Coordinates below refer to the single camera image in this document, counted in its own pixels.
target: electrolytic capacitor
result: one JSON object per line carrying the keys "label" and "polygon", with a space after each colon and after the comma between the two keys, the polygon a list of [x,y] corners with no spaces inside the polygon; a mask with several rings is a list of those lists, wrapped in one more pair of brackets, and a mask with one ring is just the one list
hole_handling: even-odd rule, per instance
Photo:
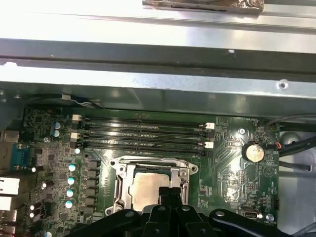
{"label": "electrolytic capacitor", "polygon": [[60,129],[60,128],[61,128],[61,123],[55,122],[55,123],[53,124],[53,128],[55,128],[55,129]]}
{"label": "electrolytic capacitor", "polygon": [[44,182],[44,183],[42,183],[42,188],[47,188],[47,187],[51,187],[51,186],[53,186],[55,184],[55,182],[53,181],[53,180],[50,180],[50,181],[47,181],[47,182]]}
{"label": "electrolytic capacitor", "polygon": [[71,171],[71,172],[74,172],[75,170],[77,170],[79,168],[79,165],[77,163],[73,163],[73,164],[70,164],[68,166],[68,169]]}
{"label": "electrolytic capacitor", "polygon": [[71,188],[71,189],[67,190],[66,196],[69,197],[69,198],[71,198],[73,195],[76,194],[76,192],[77,192],[77,189],[76,189],[76,188]]}
{"label": "electrolytic capacitor", "polygon": [[55,130],[55,131],[53,131],[52,135],[53,135],[54,137],[59,137],[60,131]]}
{"label": "electrolytic capacitor", "polygon": [[70,209],[70,208],[72,208],[73,205],[75,205],[75,204],[76,204],[76,200],[72,198],[72,199],[66,201],[65,207],[68,208],[68,209]]}
{"label": "electrolytic capacitor", "polygon": [[77,181],[77,177],[76,177],[76,176],[72,176],[72,177],[69,177],[69,178],[67,179],[67,183],[68,183],[69,185],[73,185],[76,181]]}
{"label": "electrolytic capacitor", "polygon": [[30,209],[33,211],[35,209],[38,209],[41,207],[41,201],[38,201],[36,203],[34,203],[33,205],[30,206]]}
{"label": "electrolytic capacitor", "polygon": [[41,172],[41,171],[44,171],[44,167],[43,166],[35,166],[35,167],[32,167],[31,171],[33,173],[35,172]]}
{"label": "electrolytic capacitor", "polygon": [[34,218],[36,216],[40,215],[40,208],[34,210],[33,212],[30,213],[30,217]]}
{"label": "electrolytic capacitor", "polygon": [[56,237],[56,231],[55,229],[50,229],[44,234],[44,237]]}

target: silver metal frame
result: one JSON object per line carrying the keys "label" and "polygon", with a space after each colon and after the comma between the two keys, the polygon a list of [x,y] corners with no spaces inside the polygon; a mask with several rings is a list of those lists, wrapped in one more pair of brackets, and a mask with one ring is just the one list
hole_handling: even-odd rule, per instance
{"label": "silver metal frame", "polygon": [[266,4],[250,16],[145,9],[128,0],[32,2],[1,8],[0,38],[316,53],[316,7]]}

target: dimm slot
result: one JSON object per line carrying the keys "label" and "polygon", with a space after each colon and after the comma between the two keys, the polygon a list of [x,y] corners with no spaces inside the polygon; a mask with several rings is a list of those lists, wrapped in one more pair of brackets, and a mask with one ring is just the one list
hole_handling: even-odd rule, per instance
{"label": "dimm slot", "polygon": [[113,119],[113,118],[85,118],[89,122],[113,122],[113,123],[128,123],[142,126],[168,126],[178,128],[199,128],[200,123],[188,122],[168,122],[168,121],[155,121],[155,120],[133,120],[133,119]]}

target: black cable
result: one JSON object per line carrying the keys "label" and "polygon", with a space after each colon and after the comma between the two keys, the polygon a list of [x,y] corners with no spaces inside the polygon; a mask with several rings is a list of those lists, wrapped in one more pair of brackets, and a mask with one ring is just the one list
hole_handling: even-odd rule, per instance
{"label": "black cable", "polygon": [[284,161],[279,161],[279,166],[283,166],[286,168],[290,168],[290,169],[299,169],[299,170],[303,170],[303,171],[310,171],[311,170],[311,166],[307,165],[307,164],[296,164],[296,163],[287,163]]}
{"label": "black cable", "polygon": [[309,231],[312,231],[316,228],[316,222],[304,227],[303,229],[299,230],[298,232],[294,233],[294,237],[303,237]]}
{"label": "black cable", "polygon": [[291,143],[291,144],[284,145],[283,150],[285,150],[285,151],[293,150],[293,149],[296,149],[296,148],[301,148],[301,147],[304,147],[304,146],[308,146],[310,144],[315,144],[315,146],[316,146],[316,136],[304,139],[302,141],[298,141],[298,142],[294,142],[294,143]]}
{"label": "black cable", "polygon": [[277,118],[275,120],[272,120],[270,122],[268,122],[265,125],[265,130],[269,130],[269,127],[277,122],[281,122],[281,121],[286,121],[286,120],[291,120],[291,119],[302,119],[302,118],[316,118],[316,114],[303,114],[303,115],[289,115],[289,116],[283,116],[280,118]]}
{"label": "black cable", "polygon": [[309,146],[301,147],[301,148],[296,148],[292,150],[286,150],[286,151],[280,151],[279,152],[279,157],[285,157],[285,156],[290,156],[296,153],[304,152],[310,148],[315,147],[315,144],[310,144]]}
{"label": "black cable", "polygon": [[282,126],[280,132],[316,132],[316,127]]}

